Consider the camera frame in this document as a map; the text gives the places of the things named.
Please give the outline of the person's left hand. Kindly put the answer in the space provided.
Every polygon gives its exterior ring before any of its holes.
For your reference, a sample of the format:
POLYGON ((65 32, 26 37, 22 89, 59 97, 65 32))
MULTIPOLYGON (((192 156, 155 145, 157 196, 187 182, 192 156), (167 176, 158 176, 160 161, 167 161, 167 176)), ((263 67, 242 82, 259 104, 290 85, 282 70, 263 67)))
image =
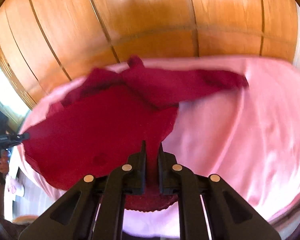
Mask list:
POLYGON ((5 176, 9 172, 8 152, 3 150, 0 156, 0 173, 5 176))

